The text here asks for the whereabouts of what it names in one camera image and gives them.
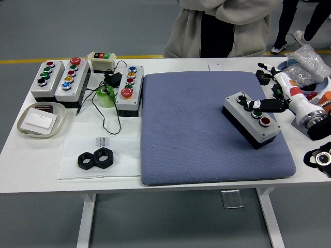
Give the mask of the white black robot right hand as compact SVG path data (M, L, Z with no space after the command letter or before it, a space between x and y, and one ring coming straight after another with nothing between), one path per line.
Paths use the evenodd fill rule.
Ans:
M264 99L264 100L245 100L243 96L238 97L238 103L251 110L267 113L282 113L286 109L290 109L297 117L297 122L300 122L304 117L311 115L315 111L321 110L317 105L308 101L301 89L296 83L284 72L276 67L258 63L258 66L269 71L273 79L281 87L284 99Z

